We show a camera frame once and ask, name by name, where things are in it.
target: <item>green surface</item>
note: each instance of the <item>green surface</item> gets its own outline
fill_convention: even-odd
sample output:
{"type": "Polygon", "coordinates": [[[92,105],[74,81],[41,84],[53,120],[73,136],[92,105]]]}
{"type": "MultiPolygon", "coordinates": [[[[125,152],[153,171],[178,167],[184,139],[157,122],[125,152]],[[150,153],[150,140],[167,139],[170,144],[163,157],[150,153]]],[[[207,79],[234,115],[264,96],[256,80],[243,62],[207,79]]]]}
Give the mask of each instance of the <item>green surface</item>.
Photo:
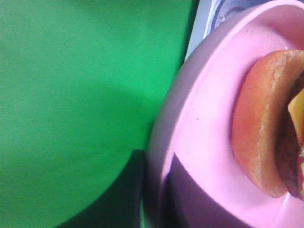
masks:
{"type": "Polygon", "coordinates": [[[53,227],[111,185],[180,67],[190,0],[0,0],[0,227],[53,227]]]}

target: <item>pink plate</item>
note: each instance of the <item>pink plate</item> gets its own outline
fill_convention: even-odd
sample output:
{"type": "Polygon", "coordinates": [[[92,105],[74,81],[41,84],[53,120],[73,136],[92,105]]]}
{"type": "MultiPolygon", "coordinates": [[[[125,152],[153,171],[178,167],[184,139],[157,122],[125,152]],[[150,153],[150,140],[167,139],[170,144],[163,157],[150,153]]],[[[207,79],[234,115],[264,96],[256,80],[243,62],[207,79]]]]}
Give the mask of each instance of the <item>pink plate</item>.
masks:
{"type": "MultiPolygon", "coordinates": [[[[213,31],[180,69],[155,123],[148,149],[144,206],[158,224],[172,158],[201,191],[255,228],[301,228],[304,203],[273,199],[246,177],[234,160],[229,133],[232,111],[246,72],[265,54],[304,49],[304,4],[274,0],[239,13],[213,31]]],[[[189,202],[186,179],[172,169],[173,187],[189,227],[201,227],[204,210],[189,202]]]]}

